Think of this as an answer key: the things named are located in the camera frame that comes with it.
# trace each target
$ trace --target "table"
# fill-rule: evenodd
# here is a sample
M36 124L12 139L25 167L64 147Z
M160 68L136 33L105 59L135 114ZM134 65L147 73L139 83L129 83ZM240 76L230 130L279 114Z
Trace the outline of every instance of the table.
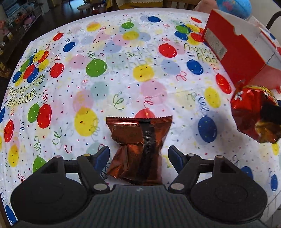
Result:
M53 156L75 159L103 145L114 156L118 145L107 116L172 115L161 151L163 184L177 175L167 156L170 145L203 159L221 154L267 192L262 220L274 213L281 203L279 146L259 144L236 129L229 102L235 88L201 36L207 19L179 9L121 10L72 22L30 43L0 112L0 187L11 223L11 192ZM220 87L221 80L229 86Z

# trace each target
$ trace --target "wooden chair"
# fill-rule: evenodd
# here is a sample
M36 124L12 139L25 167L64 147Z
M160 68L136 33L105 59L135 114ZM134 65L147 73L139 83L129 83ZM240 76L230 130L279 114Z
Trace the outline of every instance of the wooden chair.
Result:
M195 6L200 2L200 0L164 0L163 1L163 7L165 8L172 8L172 2L176 2L176 8L180 8L180 3L184 3L184 9L185 10L193 10Z

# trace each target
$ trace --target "tablecloth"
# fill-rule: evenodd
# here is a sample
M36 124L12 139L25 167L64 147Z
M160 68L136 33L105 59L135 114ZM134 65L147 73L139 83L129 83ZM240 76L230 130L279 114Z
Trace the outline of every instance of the tablecloth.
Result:
M281 203L279 145L238 132L230 111L235 88L202 39L207 19L179 9L122 10L69 23L29 44L0 111L0 187L12 224L12 191L53 156L71 160L108 145L110 163L118 144L107 116L172 115L161 150L164 185L177 175L170 145L203 159L220 154L265 189L262 220L273 214Z

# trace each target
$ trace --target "open cardboard box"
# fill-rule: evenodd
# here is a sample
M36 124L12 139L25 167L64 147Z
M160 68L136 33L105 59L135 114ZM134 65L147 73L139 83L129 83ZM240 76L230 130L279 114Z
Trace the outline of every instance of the open cardboard box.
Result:
M242 81L280 89L281 47L269 31L212 10L203 36L234 85Z

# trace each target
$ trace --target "red shiny wrapper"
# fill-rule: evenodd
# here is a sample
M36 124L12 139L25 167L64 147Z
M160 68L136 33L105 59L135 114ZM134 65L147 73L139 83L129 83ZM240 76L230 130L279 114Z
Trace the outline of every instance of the red shiny wrapper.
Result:
M261 118L265 104L278 106L273 94L263 86L246 85L237 89L230 101L237 129L259 143L276 143L281 137L281 126Z
M107 174L133 184L162 184L160 154L172 116L161 118L107 117L111 137L120 144Z

